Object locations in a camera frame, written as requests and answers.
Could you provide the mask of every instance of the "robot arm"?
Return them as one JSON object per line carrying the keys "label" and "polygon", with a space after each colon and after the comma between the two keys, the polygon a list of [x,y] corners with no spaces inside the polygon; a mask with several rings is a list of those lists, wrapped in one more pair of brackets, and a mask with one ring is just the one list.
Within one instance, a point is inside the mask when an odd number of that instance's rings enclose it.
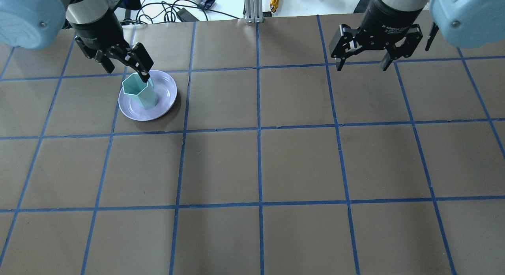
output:
{"label": "robot arm", "polygon": [[434,25],[426,50],[439,29],[457,47],[479,47],[505,38],[505,0],[371,0],[361,25],[356,29],[340,25],[330,43],[337,70],[347,58],[365,50],[387,51],[381,61],[384,71],[396,59],[410,57],[423,37],[413,23],[428,1]]}
{"label": "robot arm", "polygon": [[114,10],[120,0],[0,0],[0,41],[12,46],[41,49],[50,45],[65,23],[77,32],[75,42],[89,59],[106,72],[110,60],[131,67],[143,82],[150,78],[153,61],[142,43],[129,45]]}

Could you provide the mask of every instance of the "orange screwdriver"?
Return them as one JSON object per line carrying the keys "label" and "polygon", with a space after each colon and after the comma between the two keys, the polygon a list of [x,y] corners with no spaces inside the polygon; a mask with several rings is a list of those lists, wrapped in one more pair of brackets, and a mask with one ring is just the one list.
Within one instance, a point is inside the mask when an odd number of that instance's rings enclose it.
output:
{"label": "orange screwdriver", "polygon": [[272,11],[272,13],[274,13],[278,7],[279,7],[279,0],[270,1],[270,10]]}

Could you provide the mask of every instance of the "orange tool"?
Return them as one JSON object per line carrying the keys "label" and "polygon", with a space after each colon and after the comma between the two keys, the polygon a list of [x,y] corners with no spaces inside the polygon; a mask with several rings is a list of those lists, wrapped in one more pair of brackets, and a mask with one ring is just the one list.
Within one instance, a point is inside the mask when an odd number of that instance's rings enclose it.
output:
{"label": "orange tool", "polygon": [[279,0],[270,1],[270,10],[272,11],[272,13],[274,13],[278,7],[279,7]]}

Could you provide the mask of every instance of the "hexagonal cup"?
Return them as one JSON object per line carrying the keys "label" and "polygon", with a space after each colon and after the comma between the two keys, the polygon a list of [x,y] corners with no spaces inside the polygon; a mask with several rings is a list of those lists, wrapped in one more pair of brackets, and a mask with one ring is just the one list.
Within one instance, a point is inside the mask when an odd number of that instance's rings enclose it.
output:
{"label": "hexagonal cup", "polygon": [[151,79],[144,83],[138,73],[131,74],[123,81],[123,93],[140,104],[144,109],[150,109],[157,104],[155,86]]}

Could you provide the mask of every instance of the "plate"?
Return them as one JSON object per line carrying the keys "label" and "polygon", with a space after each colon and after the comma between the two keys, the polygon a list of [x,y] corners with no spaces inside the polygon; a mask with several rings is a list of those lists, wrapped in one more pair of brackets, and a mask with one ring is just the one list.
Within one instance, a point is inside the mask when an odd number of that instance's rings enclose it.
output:
{"label": "plate", "polygon": [[147,122],[163,116],[174,105],[177,96],[177,85],[175,85],[174,79],[169,74],[157,70],[150,70],[149,74],[158,97],[158,103],[153,108],[144,109],[140,104],[126,96],[123,93],[123,88],[119,92],[119,109],[126,117],[138,122]]}

